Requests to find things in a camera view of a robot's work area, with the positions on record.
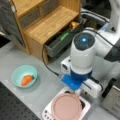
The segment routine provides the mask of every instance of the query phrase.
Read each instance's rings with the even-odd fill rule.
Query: shelf
[[[13,0],[13,3],[17,9],[17,16],[21,17],[43,1],[45,0]]]
[[[44,44],[76,18],[78,14],[70,9],[59,6],[37,23],[31,25],[24,33],[39,43]]]

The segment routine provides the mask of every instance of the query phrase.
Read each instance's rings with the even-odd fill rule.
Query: orange object
[[[23,77],[21,85],[22,85],[22,86],[26,86],[26,85],[27,85],[28,83],[30,83],[33,79],[34,79],[34,78],[33,78],[32,75],[26,75],[26,76]]]

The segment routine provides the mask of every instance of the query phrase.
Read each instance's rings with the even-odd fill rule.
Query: wooden drawer
[[[41,4],[42,14],[47,15],[52,10],[59,6],[58,0],[46,0],[44,3]]]
[[[56,34],[46,44],[47,54],[50,57],[55,57],[59,52],[61,52],[63,48],[66,47],[73,40],[73,37],[80,31],[80,25],[78,25],[72,31],[67,30],[68,27]]]
[[[39,7],[34,8],[29,13],[25,14],[23,17],[21,17],[20,23],[22,28],[26,28],[31,23],[33,23],[35,20],[39,19],[41,17]]]

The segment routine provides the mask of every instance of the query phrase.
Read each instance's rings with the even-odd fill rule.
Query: table
[[[49,64],[49,67],[61,73],[60,62],[69,55],[69,52],[70,49],[66,50],[56,61]],[[11,82],[12,72],[17,67],[26,64],[33,65],[37,69],[37,82],[28,89],[17,88]],[[119,78],[119,71],[120,64],[118,62],[110,63],[96,57],[93,76],[101,80],[103,87],[106,87],[111,78]],[[51,73],[41,61],[16,48],[12,42],[0,49],[0,81],[40,119],[42,119],[43,109],[64,87],[60,79]],[[118,120],[100,106],[102,97],[93,99],[89,95],[83,94],[83,96],[92,104],[88,120]]]

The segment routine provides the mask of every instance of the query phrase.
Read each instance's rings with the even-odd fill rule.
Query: bowl
[[[55,120],[78,120],[82,105],[76,94],[63,93],[52,102],[52,115]]]
[[[32,75],[33,79],[31,82],[29,82],[26,86],[22,86],[22,78],[25,75]],[[23,65],[15,69],[15,71],[12,74],[12,83],[20,88],[29,88],[31,87],[37,79],[37,70],[35,67],[30,66],[30,65]]]

